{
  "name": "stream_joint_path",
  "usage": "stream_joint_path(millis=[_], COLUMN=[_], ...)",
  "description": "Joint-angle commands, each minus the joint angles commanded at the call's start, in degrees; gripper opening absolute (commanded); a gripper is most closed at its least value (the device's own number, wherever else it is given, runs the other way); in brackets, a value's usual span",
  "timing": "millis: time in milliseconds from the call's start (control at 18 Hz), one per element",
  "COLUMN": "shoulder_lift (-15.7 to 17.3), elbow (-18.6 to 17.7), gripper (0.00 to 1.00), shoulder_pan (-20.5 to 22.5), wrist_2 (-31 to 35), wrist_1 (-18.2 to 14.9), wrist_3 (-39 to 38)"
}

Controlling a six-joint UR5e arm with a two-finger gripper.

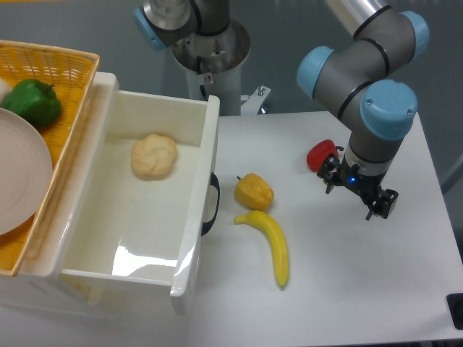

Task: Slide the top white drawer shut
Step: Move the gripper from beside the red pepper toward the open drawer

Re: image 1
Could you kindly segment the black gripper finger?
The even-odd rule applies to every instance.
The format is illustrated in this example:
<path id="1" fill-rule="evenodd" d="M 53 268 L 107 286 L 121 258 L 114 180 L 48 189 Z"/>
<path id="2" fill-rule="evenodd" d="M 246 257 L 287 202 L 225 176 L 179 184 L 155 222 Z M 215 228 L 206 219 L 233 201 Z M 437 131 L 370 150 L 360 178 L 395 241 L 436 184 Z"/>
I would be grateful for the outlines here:
<path id="1" fill-rule="evenodd" d="M 370 220 L 372 216 L 387 219 L 398 197 L 399 193 L 395 190 L 379 188 L 375 194 L 366 197 L 365 205 L 368 207 L 368 213 L 365 219 Z"/>
<path id="2" fill-rule="evenodd" d="M 325 159 L 317 172 L 318 178 L 323 180 L 326 185 L 326 194 L 329 194 L 334 187 L 340 185 L 340 175 L 338 169 L 340 168 L 340 161 L 334 155 L 329 155 Z"/>

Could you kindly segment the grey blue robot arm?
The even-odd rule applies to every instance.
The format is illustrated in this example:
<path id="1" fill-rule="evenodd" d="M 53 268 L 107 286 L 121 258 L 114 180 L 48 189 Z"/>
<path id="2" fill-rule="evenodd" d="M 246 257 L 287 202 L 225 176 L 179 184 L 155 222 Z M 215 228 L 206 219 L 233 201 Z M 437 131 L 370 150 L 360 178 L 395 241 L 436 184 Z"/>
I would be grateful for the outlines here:
<path id="1" fill-rule="evenodd" d="M 387 1 L 329 1 L 328 8 L 352 45 L 341 52 L 314 48 L 300 63 L 296 81 L 351 136 L 343 158 L 329 155 L 317 173 L 327 190 L 346 187 L 369 215 L 387 218 L 398 194 L 381 183 L 418 106 L 415 93 L 389 76 L 427 48 L 428 25 L 414 12 L 395 12 Z M 231 18 L 229 2 L 144 1 L 133 17 L 152 49 L 172 49 L 192 99 L 214 95 L 222 116 L 243 114 L 241 67 L 250 36 Z"/>

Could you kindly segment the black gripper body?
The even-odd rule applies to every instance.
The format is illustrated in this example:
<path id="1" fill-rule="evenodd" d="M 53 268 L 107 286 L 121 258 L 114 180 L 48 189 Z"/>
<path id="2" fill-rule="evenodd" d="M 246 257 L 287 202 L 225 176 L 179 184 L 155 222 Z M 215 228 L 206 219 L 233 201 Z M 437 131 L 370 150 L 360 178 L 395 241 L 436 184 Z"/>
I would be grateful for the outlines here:
<path id="1" fill-rule="evenodd" d="M 357 164 L 348 166 L 342 161 L 337 163 L 328 175 L 328 193 L 334 187 L 345 187 L 357 195 L 365 205 L 372 205 L 384 192 L 381 186 L 384 176 L 384 173 L 376 176 L 363 175 Z"/>

